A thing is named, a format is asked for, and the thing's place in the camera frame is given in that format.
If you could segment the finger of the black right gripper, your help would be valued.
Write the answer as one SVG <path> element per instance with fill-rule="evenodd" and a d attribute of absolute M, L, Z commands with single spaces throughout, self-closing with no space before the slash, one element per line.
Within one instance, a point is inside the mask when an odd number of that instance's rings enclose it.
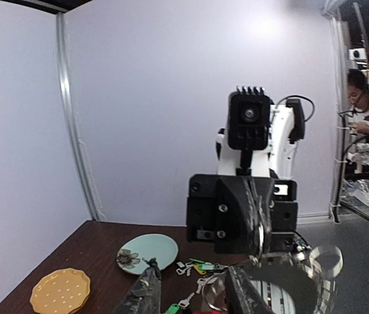
<path fill-rule="evenodd" d="M 252 177 L 253 195 L 256 199 L 258 213 L 259 244 L 257 258 L 270 251 L 272 242 L 272 222 L 270 205 L 273 201 L 274 179 L 269 177 Z"/>
<path fill-rule="evenodd" d="M 257 254 L 258 213 L 248 177 L 221 176 L 216 183 L 214 251 L 218 254 Z"/>

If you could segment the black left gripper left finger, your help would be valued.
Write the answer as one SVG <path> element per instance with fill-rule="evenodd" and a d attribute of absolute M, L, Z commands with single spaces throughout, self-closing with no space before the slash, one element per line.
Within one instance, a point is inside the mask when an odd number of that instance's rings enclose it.
<path fill-rule="evenodd" d="M 156 258 L 145 261 L 147 268 L 138 277 L 113 314 L 161 313 L 162 276 Z"/>

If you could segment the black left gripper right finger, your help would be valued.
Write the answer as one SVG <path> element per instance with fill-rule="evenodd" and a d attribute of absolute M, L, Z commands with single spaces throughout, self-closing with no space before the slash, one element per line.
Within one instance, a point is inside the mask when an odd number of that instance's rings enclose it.
<path fill-rule="evenodd" d="M 318 313 L 319 267 L 305 253 L 272 253 L 230 266 L 225 275 L 229 313 Z"/>

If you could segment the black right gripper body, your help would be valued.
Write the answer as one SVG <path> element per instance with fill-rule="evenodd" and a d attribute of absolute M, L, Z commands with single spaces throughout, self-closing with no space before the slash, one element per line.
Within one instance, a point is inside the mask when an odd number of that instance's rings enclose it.
<path fill-rule="evenodd" d="M 194 175 L 186 203 L 187 240 L 212 243 L 218 254 L 292 252 L 296 192 L 292 180 Z"/>

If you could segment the red handled key ring holder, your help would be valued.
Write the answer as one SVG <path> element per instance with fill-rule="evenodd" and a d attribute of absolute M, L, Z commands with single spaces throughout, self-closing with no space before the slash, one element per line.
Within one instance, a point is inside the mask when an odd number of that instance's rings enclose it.
<path fill-rule="evenodd" d="M 333 279 L 343 268 L 341 250 L 332 245 L 304 251 L 273 251 L 275 239 L 292 239 L 294 230 L 274 232 L 270 221 L 243 226 L 239 232 L 219 230 L 214 240 L 218 254 L 246 254 L 216 280 L 225 293 L 227 313 L 277 313 L 268 305 L 257 283 L 280 288 L 291 299 L 293 313 L 329 313 Z"/>

